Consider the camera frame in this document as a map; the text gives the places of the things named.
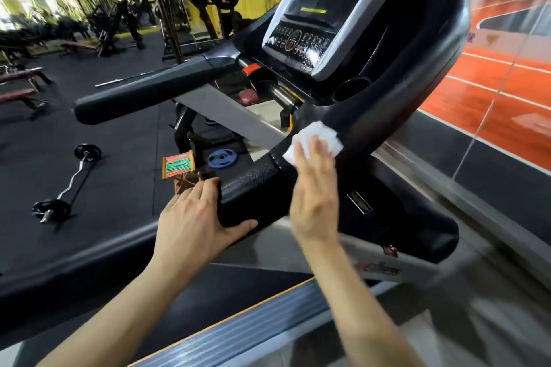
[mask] weight bench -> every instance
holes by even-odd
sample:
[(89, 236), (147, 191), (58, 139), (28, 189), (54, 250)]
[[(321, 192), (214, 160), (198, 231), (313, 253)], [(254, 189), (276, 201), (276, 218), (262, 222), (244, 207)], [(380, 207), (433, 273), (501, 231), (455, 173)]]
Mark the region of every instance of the weight bench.
[(43, 70), (44, 69), (42, 67), (34, 67), (33, 69), (19, 70), (12, 73), (2, 74), (0, 75), (0, 84), (26, 78), (29, 83), (31, 83), (38, 92), (40, 92), (40, 86), (34, 78), (35, 76), (40, 77), (47, 85), (51, 85), (53, 83), (48, 77), (46, 77)]
[(65, 49), (65, 52), (62, 55), (76, 53), (79, 49), (87, 51), (97, 51), (99, 49), (98, 45), (84, 44), (76, 41), (63, 41), (59, 44), (59, 46)]
[(25, 106), (32, 110), (31, 116), (28, 119), (34, 120), (38, 113), (42, 111), (46, 105), (48, 105), (48, 102), (45, 100), (31, 98), (31, 96), (35, 93), (37, 93), (37, 91), (34, 89), (21, 89), (15, 92), (1, 93), (0, 105), (17, 100), (22, 101)]

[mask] left hand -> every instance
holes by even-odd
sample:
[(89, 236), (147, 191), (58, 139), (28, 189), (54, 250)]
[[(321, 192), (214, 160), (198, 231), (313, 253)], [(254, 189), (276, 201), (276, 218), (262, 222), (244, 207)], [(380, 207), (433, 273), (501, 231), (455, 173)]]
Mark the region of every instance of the left hand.
[(181, 280), (183, 286), (229, 245), (251, 231), (258, 222), (250, 219), (224, 228), (217, 216), (218, 178), (198, 182), (176, 195), (159, 217), (155, 251), (148, 267)]

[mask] forearm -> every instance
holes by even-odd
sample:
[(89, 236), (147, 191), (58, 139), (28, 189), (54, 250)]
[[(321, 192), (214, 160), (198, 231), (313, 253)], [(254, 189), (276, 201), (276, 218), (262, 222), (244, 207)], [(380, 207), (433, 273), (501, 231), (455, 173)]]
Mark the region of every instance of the forearm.
[(339, 244), (310, 242), (302, 249), (329, 303), (350, 362), (374, 367), (424, 366)]
[(178, 295), (178, 284), (148, 267), (38, 367), (126, 366)]

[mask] white cloth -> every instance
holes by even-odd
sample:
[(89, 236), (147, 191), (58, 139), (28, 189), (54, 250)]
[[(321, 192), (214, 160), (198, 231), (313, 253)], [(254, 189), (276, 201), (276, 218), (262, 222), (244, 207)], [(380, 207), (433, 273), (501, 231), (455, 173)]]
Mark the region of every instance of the white cloth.
[(337, 138), (337, 132), (334, 129), (331, 129), (328, 126), (324, 125), (322, 121), (315, 121), (299, 131), (298, 134), (293, 135), (293, 142), (291, 143), (289, 149), (287, 149), (287, 151), (283, 155), (283, 158), (285, 158), (285, 160), (287, 160), (291, 164), (295, 165), (295, 142), (300, 141), (302, 147), (304, 148), (306, 158), (309, 160), (309, 143), (310, 138), (312, 138), (312, 136), (314, 135), (317, 135), (318, 138), (321, 140), (327, 141), (327, 144), (329, 145), (329, 151), (333, 153), (334, 157), (336, 157), (337, 154), (339, 154), (343, 149), (341, 141), (339, 141), (339, 138)]

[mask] treadmill console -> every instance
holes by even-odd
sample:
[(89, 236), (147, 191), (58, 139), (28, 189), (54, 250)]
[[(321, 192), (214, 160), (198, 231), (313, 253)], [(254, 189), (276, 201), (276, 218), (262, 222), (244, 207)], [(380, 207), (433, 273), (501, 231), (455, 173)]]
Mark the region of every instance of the treadmill console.
[(385, 0), (282, 0), (262, 47), (317, 81), (342, 63)]

